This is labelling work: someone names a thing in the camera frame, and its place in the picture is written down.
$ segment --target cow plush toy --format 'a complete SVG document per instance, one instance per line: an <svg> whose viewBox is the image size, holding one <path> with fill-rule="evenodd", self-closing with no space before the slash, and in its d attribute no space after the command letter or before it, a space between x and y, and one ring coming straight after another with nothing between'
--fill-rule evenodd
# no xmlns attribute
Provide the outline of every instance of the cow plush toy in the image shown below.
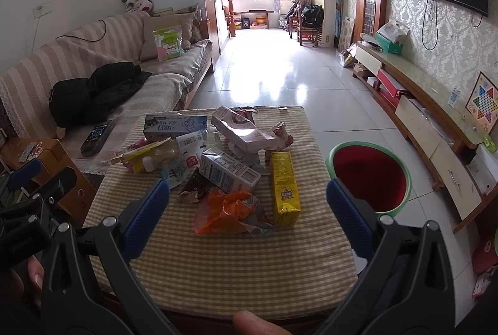
<svg viewBox="0 0 498 335"><path fill-rule="evenodd" d="M150 12L154 7L154 3L151 0L121 0L124 4L126 12L129 11L145 11Z"/></svg>

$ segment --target patterned wallpaper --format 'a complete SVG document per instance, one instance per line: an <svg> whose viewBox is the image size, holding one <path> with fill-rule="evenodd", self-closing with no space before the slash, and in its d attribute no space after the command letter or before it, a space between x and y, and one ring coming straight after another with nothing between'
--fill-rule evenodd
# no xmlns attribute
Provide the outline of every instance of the patterned wallpaper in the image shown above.
<svg viewBox="0 0 498 335"><path fill-rule="evenodd" d="M410 28L403 56L443 83L469 98L479 71L498 84L498 0L489 0L490 17L483 18L479 28L471 25L471 11L443 0L437 1L439 43L434 51L422 46L422 20L426 0L388 0L388 17ZM474 15L474 24L481 16ZM436 22L425 24L424 42L431 48L435 43Z"/></svg>

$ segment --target checkered tablecloth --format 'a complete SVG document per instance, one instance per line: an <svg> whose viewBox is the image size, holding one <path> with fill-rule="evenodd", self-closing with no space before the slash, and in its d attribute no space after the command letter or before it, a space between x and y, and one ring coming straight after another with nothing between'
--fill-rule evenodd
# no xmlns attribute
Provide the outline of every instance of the checkered tablecloth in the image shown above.
<svg viewBox="0 0 498 335"><path fill-rule="evenodd" d="M284 120L294 136L288 150L301 198L299 220L294 227L264 235L195 235L197 206L178 202L181 184L171 192L170 204L141 257L131 262L162 309L214 318L246 309L266 319L293 318L338 306L357 279L348 240L325 200L329 176L303 108L258 110L255 122L260 129ZM182 114L205 114L210 120L213 111ZM143 137L144 119L139 119L124 145ZM228 151L226 141L223 149ZM85 226L117 216L158 176L133 174L121 164L111 166ZM271 219L270 177L261 178L254 195ZM100 262L93 259L93 266L102 287L110 291Z"/></svg>

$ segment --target yellow juice box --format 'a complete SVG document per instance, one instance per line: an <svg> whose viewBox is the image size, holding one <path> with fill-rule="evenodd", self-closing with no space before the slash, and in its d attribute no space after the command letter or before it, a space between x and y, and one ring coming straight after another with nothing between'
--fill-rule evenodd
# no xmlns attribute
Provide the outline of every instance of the yellow juice box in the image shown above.
<svg viewBox="0 0 498 335"><path fill-rule="evenodd" d="M301 204L290 152L274 151L271 153L270 162L273 225L275 227L291 227L299 217Z"/></svg>

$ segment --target black backpack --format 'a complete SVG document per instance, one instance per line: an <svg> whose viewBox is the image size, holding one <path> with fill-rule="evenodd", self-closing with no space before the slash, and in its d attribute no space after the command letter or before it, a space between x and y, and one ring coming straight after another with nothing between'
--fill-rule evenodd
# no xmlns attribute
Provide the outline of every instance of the black backpack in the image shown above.
<svg viewBox="0 0 498 335"><path fill-rule="evenodd" d="M307 5L301 14L302 26L319 29L322 26L324 16L322 5Z"/></svg>

